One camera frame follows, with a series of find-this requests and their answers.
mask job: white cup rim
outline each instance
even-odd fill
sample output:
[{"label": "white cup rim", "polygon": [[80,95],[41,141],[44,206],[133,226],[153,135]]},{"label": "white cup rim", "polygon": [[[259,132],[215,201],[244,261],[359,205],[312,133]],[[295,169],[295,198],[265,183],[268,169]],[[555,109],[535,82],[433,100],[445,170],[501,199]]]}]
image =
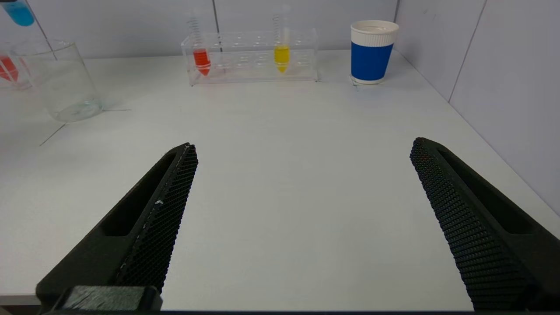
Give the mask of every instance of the white cup rim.
[{"label": "white cup rim", "polygon": [[362,34],[381,35],[398,31],[399,25],[389,21],[365,20],[352,23],[350,28],[352,31]]}]

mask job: red liquid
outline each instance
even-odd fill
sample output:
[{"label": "red liquid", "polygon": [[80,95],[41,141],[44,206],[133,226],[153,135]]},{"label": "red liquid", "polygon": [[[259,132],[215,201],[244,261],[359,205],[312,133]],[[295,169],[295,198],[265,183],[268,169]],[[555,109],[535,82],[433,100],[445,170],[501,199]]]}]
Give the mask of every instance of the red liquid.
[{"label": "red liquid", "polygon": [[4,67],[6,67],[6,70],[8,71],[6,72],[6,70],[4,70],[4,67],[0,66],[0,77],[3,77],[8,81],[12,81],[12,79],[14,81],[17,81],[20,73],[17,70],[16,65],[13,64],[13,61],[8,56],[0,56],[0,62],[4,65]]},{"label": "red liquid", "polygon": [[200,48],[193,51],[194,64],[197,65],[198,71],[203,75],[207,76],[210,72],[210,60],[208,59],[208,53],[206,49]]}]

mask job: yellow test tube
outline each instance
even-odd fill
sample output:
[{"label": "yellow test tube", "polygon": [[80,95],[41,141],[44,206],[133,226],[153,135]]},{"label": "yellow test tube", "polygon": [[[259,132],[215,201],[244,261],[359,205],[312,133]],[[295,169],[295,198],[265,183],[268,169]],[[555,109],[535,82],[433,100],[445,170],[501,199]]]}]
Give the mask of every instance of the yellow test tube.
[{"label": "yellow test tube", "polygon": [[274,63],[278,71],[284,73],[290,64],[290,27],[288,13],[290,7],[282,6],[273,16],[274,22]]}]

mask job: glass beaker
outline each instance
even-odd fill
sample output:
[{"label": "glass beaker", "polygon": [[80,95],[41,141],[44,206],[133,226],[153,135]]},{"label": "glass beaker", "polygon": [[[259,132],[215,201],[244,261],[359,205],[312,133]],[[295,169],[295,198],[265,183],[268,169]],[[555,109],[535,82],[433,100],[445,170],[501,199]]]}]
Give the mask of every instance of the glass beaker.
[{"label": "glass beaker", "polygon": [[25,69],[55,120],[81,121],[101,112],[102,103],[74,42],[26,41],[12,47],[10,56]]}]

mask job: yellow liquid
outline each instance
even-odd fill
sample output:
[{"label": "yellow liquid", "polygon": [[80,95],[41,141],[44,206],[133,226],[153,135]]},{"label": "yellow liquid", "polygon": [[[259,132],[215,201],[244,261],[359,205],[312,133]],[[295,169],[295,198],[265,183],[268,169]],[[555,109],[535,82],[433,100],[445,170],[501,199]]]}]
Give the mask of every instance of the yellow liquid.
[{"label": "yellow liquid", "polygon": [[279,45],[274,47],[274,62],[278,71],[284,73],[290,63],[290,46]]}]

